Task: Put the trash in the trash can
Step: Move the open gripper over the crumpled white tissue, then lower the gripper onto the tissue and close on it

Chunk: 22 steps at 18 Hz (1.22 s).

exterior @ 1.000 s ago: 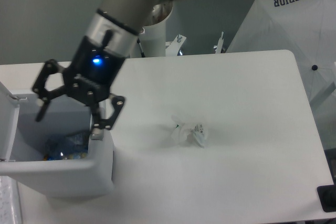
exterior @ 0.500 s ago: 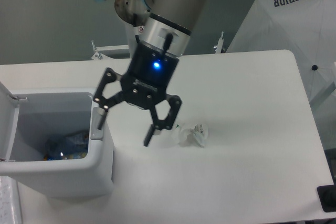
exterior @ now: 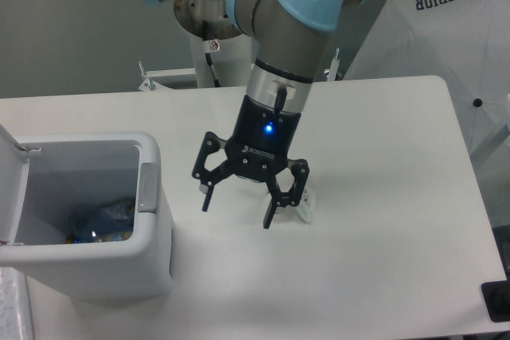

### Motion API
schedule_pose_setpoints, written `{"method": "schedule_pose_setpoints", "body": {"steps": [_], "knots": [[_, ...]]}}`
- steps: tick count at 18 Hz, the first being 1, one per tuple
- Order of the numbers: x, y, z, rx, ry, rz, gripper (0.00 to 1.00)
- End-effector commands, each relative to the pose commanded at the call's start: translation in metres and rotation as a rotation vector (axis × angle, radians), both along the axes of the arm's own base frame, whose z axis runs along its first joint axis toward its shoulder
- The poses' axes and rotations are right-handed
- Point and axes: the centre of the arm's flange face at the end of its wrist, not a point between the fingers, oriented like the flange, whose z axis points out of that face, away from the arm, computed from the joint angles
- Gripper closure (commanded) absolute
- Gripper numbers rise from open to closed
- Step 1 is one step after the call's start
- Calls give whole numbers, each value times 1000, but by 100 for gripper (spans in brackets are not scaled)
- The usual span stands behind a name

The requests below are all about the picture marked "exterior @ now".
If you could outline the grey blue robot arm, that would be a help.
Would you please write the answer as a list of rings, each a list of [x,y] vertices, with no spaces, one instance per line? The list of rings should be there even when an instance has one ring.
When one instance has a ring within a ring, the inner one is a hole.
[[[164,2],[166,0],[148,0]],[[235,175],[267,185],[275,212],[300,204],[309,175],[304,159],[288,150],[341,8],[367,0],[197,0],[192,12],[203,36],[212,25],[256,39],[260,48],[228,139],[207,132],[192,174],[203,193]]]

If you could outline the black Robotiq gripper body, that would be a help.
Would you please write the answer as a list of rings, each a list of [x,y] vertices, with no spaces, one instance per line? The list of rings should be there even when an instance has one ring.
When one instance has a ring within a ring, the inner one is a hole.
[[[225,176],[271,182],[292,167],[288,150],[300,122],[300,113],[276,113],[245,96],[225,151]]]

